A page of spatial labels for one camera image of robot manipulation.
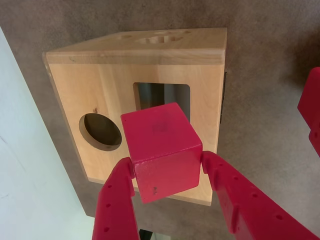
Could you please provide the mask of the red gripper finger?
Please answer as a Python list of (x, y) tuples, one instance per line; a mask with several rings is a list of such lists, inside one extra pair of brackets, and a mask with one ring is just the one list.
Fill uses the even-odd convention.
[(228, 230), (237, 240), (318, 239), (217, 154), (203, 151), (201, 163)]
[(121, 159), (101, 188), (95, 211), (93, 240), (139, 240), (132, 197), (135, 178), (131, 159)]

